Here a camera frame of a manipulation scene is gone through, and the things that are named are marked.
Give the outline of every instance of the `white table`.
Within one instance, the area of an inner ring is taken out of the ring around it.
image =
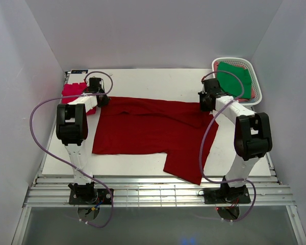
[[[110,96],[138,97],[169,101],[198,102],[198,92],[202,89],[201,78],[210,69],[104,69],[101,70],[112,76],[114,87]],[[69,84],[82,82],[86,74],[71,74]],[[100,74],[105,89],[108,90],[110,81]],[[92,173],[97,176],[142,176],[164,177],[171,176],[163,172],[166,154],[150,155],[95,155],[92,145],[96,126],[99,121],[99,110],[95,115],[87,117],[88,138],[86,140],[88,164]],[[219,128],[207,158],[204,173],[208,176],[225,175],[234,160],[233,146],[235,126],[223,115],[217,118]],[[69,156],[54,130],[48,150],[55,155],[68,160]],[[45,176],[72,175],[70,166],[47,156],[42,174]],[[270,176],[266,157],[260,159],[252,169],[250,176]]]

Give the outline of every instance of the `white plastic basket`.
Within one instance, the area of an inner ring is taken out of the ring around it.
[[[212,71],[214,71],[214,63],[215,62],[225,62],[227,64],[230,65],[242,65],[244,66],[246,69],[248,69],[249,71],[249,75],[251,77],[251,85],[253,87],[253,90],[255,92],[255,98],[250,99],[249,101],[245,101],[245,102],[241,102],[241,104],[245,107],[251,107],[254,105],[257,105],[259,102],[261,102],[262,100],[262,92],[261,92],[261,88],[259,85],[259,82],[257,80],[254,68],[252,66],[252,64],[245,59],[242,58],[235,58],[235,57],[221,57],[221,58],[217,58],[212,62]]]

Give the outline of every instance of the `basket rim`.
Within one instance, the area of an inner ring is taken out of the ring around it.
[[[255,102],[241,102],[241,104],[243,106],[254,106],[254,105],[257,105],[261,102],[262,98],[263,98],[263,95],[262,95],[262,91],[261,91],[261,88],[260,88],[260,84],[259,84],[259,80],[257,79],[257,76],[256,76],[256,73],[255,73],[255,70],[254,70],[254,67],[253,65],[246,59],[243,59],[243,58],[239,58],[239,57],[219,57],[219,58],[216,58],[212,61],[212,71],[214,71],[214,63],[217,62],[217,61],[220,61],[220,60],[225,60],[225,59],[230,59],[230,60],[241,60],[245,63],[247,63],[247,65],[249,66],[251,72],[252,72],[252,75],[254,76],[255,80],[256,80],[256,85],[257,85],[257,88],[258,88],[258,91],[260,93],[260,96],[259,96],[259,99]]]

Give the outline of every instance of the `green cloth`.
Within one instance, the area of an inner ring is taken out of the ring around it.
[[[251,78],[247,69],[220,62],[218,70],[228,71],[236,75],[244,85],[244,95],[241,98],[251,98]],[[220,86],[224,92],[228,92],[234,97],[241,94],[241,86],[236,78],[223,72],[217,73],[216,77],[219,80]]]

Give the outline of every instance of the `white wall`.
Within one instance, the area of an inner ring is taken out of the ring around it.
[[[32,108],[56,96],[64,73],[24,0],[0,0],[0,244],[10,244],[26,190],[42,152],[29,132]],[[34,124],[40,142],[48,139],[54,104]]]
[[[284,0],[252,58],[270,116],[271,157],[306,232],[306,1]]]
[[[26,0],[61,67],[211,66],[251,58],[282,0]]]

